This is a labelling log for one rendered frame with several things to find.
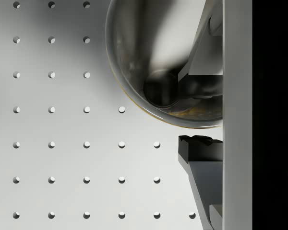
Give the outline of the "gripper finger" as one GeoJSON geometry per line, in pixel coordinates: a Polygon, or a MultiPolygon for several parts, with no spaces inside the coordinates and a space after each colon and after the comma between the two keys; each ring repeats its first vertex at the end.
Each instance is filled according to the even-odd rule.
{"type": "Polygon", "coordinates": [[[186,65],[178,74],[180,98],[223,94],[223,1],[206,0],[186,65]]]}
{"type": "Polygon", "coordinates": [[[179,136],[179,162],[189,177],[203,230],[222,230],[223,142],[179,136]]]}

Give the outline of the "yellow mug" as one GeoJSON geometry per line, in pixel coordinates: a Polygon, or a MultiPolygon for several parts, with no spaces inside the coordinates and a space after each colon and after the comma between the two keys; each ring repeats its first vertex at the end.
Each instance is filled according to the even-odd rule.
{"type": "Polygon", "coordinates": [[[186,65],[206,0],[111,0],[106,50],[119,85],[146,113],[186,128],[223,124],[223,95],[180,98],[186,65]]]}

